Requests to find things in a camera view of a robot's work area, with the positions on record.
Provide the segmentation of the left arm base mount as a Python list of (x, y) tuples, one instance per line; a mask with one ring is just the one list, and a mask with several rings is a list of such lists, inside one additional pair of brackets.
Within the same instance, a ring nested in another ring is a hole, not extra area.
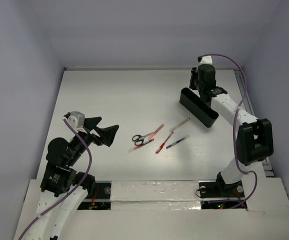
[(78, 210), (110, 210), (111, 209), (111, 181), (97, 181), (92, 193), (80, 203)]

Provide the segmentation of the black handled scissors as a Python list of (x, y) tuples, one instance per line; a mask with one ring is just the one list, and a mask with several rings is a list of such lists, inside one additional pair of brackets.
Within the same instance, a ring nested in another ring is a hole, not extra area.
[(138, 146), (142, 143), (144, 143), (144, 139), (148, 138), (153, 132), (150, 132), (148, 134), (145, 135), (140, 135), (140, 134), (136, 134), (132, 137), (132, 141), (134, 142), (135, 146)]

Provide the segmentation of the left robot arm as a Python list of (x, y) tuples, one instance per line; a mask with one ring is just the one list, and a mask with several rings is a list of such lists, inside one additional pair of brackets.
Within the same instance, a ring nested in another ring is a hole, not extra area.
[(48, 144), (35, 217), (20, 240), (60, 240), (82, 201), (97, 195), (95, 177), (89, 173), (93, 161), (89, 146), (110, 147), (119, 129), (99, 128), (101, 120), (79, 111), (62, 117), (74, 136), (70, 141), (57, 137)]

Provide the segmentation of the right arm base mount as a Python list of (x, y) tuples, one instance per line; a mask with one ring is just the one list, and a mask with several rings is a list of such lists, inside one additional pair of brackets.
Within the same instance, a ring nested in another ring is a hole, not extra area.
[(220, 173), (217, 174), (216, 180), (199, 182), (196, 190), (199, 198), (230, 198), (245, 197), (242, 181), (226, 184)]

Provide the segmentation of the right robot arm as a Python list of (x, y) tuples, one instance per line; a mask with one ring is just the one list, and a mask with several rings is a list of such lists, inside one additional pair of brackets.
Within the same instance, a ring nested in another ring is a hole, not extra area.
[(218, 117), (232, 126), (234, 159), (219, 173), (214, 184), (215, 192), (226, 196), (233, 190), (233, 184), (249, 174), (254, 163), (273, 154), (272, 123), (248, 113), (224, 88), (217, 86), (216, 70), (211, 64), (191, 69), (189, 88), (198, 93), (190, 93), (188, 110), (205, 127), (212, 127)]

